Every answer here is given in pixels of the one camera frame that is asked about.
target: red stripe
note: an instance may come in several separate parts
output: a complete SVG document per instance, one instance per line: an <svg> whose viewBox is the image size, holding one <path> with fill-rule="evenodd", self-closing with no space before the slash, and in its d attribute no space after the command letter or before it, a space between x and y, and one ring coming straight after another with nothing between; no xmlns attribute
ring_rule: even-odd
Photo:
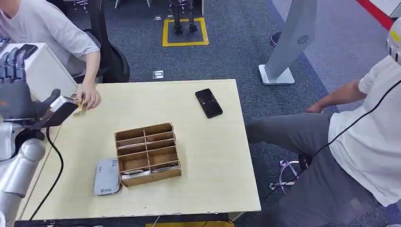
<svg viewBox="0 0 401 227"><path fill-rule="evenodd" d="M376 18L383 25L383 27L390 30L393 20L383 13L378 7L376 7L370 0L357 0L373 17Z"/></svg>

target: cardboard organizer box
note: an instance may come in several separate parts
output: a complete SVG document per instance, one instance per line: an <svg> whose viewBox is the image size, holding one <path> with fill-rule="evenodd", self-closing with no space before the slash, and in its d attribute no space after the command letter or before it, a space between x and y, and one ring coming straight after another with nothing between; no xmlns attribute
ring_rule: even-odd
<svg viewBox="0 0 401 227"><path fill-rule="evenodd" d="M171 123L120 131L114 136L122 185L129 187L181 175Z"/></svg>

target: white cabinet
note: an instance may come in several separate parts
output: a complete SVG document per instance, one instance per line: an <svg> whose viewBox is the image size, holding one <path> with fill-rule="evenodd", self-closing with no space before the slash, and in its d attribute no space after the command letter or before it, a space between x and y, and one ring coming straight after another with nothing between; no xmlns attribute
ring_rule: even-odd
<svg viewBox="0 0 401 227"><path fill-rule="evenodd" d="M0 56L22 45L24 44L9 44ZM60 89L63 96L70 97L74 94L78 85L50 47L47 44L33 45L38 50L25 60L26 81L31 94L40 101L44 101L55 88Z"/></svg>

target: white t-shirt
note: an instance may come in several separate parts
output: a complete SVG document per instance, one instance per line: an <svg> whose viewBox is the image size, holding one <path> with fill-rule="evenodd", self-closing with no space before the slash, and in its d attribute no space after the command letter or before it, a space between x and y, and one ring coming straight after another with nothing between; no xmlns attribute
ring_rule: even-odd
<svg viewBox="0 0 401 227"><path fill-rule="evenodd" d="M332 116L329 141L372 110L399 80L401 66L391 56L377 63L359 83L359 90L367 94L362 106ZM401 199L401 85L334 141L330 150L339 165L383 206Z"/></svg>
<svg viewBox="0 0 401 227"><path fill-rule="evenodd" d="M21 0L13 18L0 11L0 34L12 43L46 43L71 75L83 72L86 54L99 51L85 32L46 0Z"/></svg>

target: floor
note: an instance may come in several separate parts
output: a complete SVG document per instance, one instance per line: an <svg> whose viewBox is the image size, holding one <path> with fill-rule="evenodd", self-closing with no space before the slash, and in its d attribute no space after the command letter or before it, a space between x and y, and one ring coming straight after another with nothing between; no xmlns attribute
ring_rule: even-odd
<svg viewBox="0 0 401 227"><path fill-rule="evenodd" d="M283 19L291 0L272 0ZM387 55L388 31L356 0L319 0L316 39L304 51L327 91L362 78ZM338 106L354 110L360 103Z"/></svg>
<svg viewBox="0 0 401 227"><path fill-rule="evenodd" d="M282 28L282 16L285 17L290 0L254 0L251 4L247 0L206 0L205 19L210 44L167 48L161 46L163 21L153 20L157 15L168 13L165 2L153 0L152 7L148 8L145 0L123 0L118 9L114 9L114 2L104 2L109 39L128 60L130 81L154 81L154 70L164 70L162 80L236 79L245 122L269 115L302 113L327 91L362 77L385 55L382 44L386 31L358 9L356 2L322 0L319 1L315 43L291 66L296 83L265 87L257 67L271 55L270 35ZM69 17L78 27L88 28L88 15L81 10L72 10ZM332 113L338 108L326 111ZM279 161L293 160L296 156L274 145L251 145L250 149L259 194L263 198L269 193L269 183L277 180ZM236 226L257 226L255 218L266 214L281 197L281 192L274 192L261 201L262 212L247 214ZM164 217L162 221L208 218L227 217L180 216ZM154 218L104 218L81 222L139 227L152 220ZM378 209L348 226L384 227L388 222L384 210Z"/></svg>

